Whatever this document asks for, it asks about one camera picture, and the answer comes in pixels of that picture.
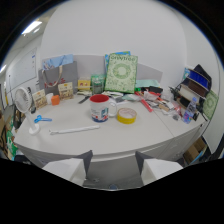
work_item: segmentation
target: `ceiling light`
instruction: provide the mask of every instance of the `ceiling light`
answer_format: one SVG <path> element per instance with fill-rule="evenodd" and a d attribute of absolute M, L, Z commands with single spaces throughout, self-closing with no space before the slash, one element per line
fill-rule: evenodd
<path fill-rule="evenodd" d="M 2 73 L 5 70 L 6 65 L 4 65 L 0 71 L 0 73 Z"/>
<path fill-rule="evenodd" d="M 42 22 L 40 21 L 34 21 L 32 22 L 23 32 L 22 34 L 24 33 L 29 33 L 31 32 L 33 29 L 35 29 L 37 26 L 39 26 Z"/>
<path fill-rule="evenodd" d="M 39 29 L 40 29 L 40 28 L 35 29 L 35 30 L 33 31 L 33 33 L 36 33 Z"/>

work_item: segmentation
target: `small fan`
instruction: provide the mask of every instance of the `small fan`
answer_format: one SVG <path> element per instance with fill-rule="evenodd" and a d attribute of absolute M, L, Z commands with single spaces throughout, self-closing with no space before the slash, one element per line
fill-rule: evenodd
<path fill-rule="evenodd" d="M 15 104 L 17 109 L 26 115 L 26 118 L 31 126 L 29 133 L 31 135 L 36 135 L 40 131 L 40 126 L 39 124 L 34 123 L 29 112 L 32 105 L 32 96 L 30 92 L 23 87 L 17 89 L 15 93 Z"/>

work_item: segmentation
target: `bottle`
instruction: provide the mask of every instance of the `bottle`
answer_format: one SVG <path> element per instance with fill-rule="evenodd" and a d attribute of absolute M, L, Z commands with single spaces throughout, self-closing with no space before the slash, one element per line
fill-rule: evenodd
<path fill-rule="evenodd" d="M 103 82 L 99 78 L 93 79 L 93 94 L 101 94 L 103 92 Z"/>
<path fill-rule="evenodd" d="M 187 109 L 182 118 L 182 121 L 185 122 L 186 124 L 189 124 L 194 116 L 194 113 L 196 111 L 196 102 L 197 102 L 197 99 L 193 97 L 192 101 L 187 106 Z"/>

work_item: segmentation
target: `white desk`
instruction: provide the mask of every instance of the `white desk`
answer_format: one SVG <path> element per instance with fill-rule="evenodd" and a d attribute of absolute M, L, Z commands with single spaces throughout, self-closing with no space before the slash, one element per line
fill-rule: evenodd
<path fill-rule="evenodd" d="M 40 114 L 43 118 L 52 118 L 53 121 L 40 121 L 41 131 L 35 136 L 29 134 L 29 123 L 25 119 L 15 138 L 21 151 L 29 149 L 37 154 L 75 156 L 92 150 L 92 160 L 102 161 L 134 155 L 136 150 L 145 151 L 148 147 L 160 145 L 161 142 L 173 138 L 159 117 L 154 112 L 149 113 L 139 102 L 118 106 L 129 107 L 137 112 L 135 123 L 125 125 L 117 121 L 116 117 L 109 118 L 104 123 L 94 122 L 90 115 L 89 100 L 78 104 L 81 99 L 83 96 L 75 95 L 74 99 L 61 101 L 59 105 L 47 105 L 39 109 L 33 119 Z M 54 131 L 96 124 L 100 125 L 99 129 L 49 134 L 49 129 Z"/>
<path fill-rule="evenodd" d="M 193 143 L 193 137 L 204 123 L 201 115 L 196 122 L 185 124 L 161 112 L 150 113 L 140 102 L 118 106 L 118 109 L 128 107 L 137 112 L 133 124 L 122 124 L 116 117 L 104 123 L 95 123 L 91 119 L 89 100 L 78 104 L 83 98 L 75 95 L 74 99 L 61 101 L 59 105 L 47 105 L 39 109 L 32 115 L 33 119 L 40 114 L 53 121 L 40 121 L 41 130 L 35 136 L 29 134 L 29 124 L 24 120 L 15 143 L 34 164 L 42 168 L 50 161 L 69 159 L 92 150 L 89 175 L 101 176 L 106 181 L 105 176 L 110 171 L 108 183 L 111 183 L 112 180 L 121 180 L 128 175 L 139 175 L 134 156 L 136 150 L 158 159 L 174 161 L 178 153 L 187 150 L 187 145 Z M 100 125 L 99 129 L 49 134 L 49 129 L 57 131 L 96 124 Z M 111 170 L 114 170 L 114 179 L 111 179 Z"/>

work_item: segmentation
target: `yellow tape roll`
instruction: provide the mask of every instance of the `yellow tape roll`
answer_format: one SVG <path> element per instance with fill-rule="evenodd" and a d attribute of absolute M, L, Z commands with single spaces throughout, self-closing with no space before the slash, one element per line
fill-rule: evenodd
<path fill-rule="evenodd" d="M 135 122 L 137 113 L 130 108 L 121 108 L 117 112 L 117 120 L 123 124 L 132 124 Z"/>

